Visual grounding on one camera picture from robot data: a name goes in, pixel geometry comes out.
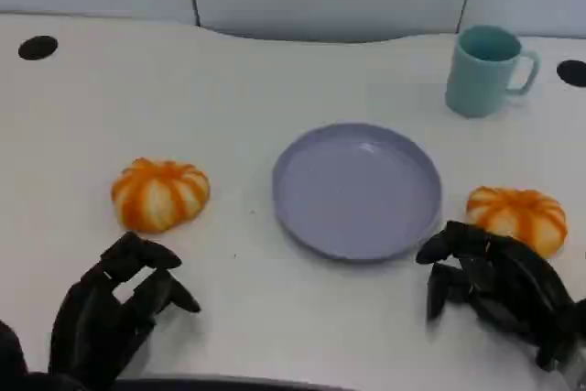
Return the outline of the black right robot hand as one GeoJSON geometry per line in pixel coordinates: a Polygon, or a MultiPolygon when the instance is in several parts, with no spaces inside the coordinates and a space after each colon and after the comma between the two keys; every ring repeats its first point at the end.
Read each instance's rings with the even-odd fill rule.
{"type": "Polygon", "coordinates": [[[419,249],[429,265],[427,322],[448,303],[468,305],[496,330],[537,349],[544,371],[585,345],[585,302],[573,299],[552,265],[512,236],[449,221],[419,249]]]}

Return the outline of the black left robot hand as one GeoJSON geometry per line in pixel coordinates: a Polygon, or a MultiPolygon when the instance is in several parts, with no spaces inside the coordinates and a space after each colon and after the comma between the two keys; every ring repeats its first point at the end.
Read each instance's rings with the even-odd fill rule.
{"type": "Polygon", "coordinates": [[[127,232],[68,290],[54,321],[49,373],[107,390],[128,366],[167,306],[201,306],[170,273],[181,259],[127,232]]]}

